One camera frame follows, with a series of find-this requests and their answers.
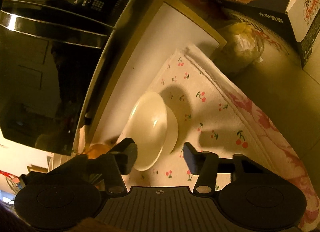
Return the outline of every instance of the cherry print cloth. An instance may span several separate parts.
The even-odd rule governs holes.
[[[123,176],[131,186],[189,186],[193,176],[183,158],[183,144],[211,151],[221,158],[243,154],[295,184],[307,199],[300,229],[309,231],[319,222],[319,199],[306,169],[271,120],[237,88],[197,47],[177,50],[163,65],[148,91],[159,93],[175,114],[179,135],[169,156],[145,171]],[[218,174],[216,190],[230,183]]]

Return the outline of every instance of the wall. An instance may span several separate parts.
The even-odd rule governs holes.
[[[35,165],[47,168],[47,156],[52,153],[21,145],[3,138],[0,130],[0,170],[20,176],[27,174],[27,166]],[[0,189],[7,191],[5,180],[0,179]]]

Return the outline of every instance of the circular pad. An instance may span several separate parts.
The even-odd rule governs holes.
[[[231,221],[255,231],[298,225],[307,205],[301,190],[274,174],[246,174],[225,186],[218,202]]]
[[[99,190],[70,175],[46,175],[31,182],[17,194],[17,215],[32,227],[68,230],[82,219],[92,217],[101,205]]]

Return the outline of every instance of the microwave oven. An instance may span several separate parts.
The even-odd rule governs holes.
[[[133,0],[0,0],[0,129],[71,155],[121,18]]]

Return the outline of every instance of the pink floral cloth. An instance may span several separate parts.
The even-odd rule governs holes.
[[[159,93],[175,114],[179,135],[174,150],[145,171],[123,176],[131,186],[189,186],[197,176],[188,170],[183,144],[211,151],[221,158],[243,154],[295,184],[307,199],[300,229],[319,223],[319,198],[295,151],[271,120],[237,88],[197,47],[176,51],[161,68],[148,91]],[[216,190],[230,183],[218,174]]]

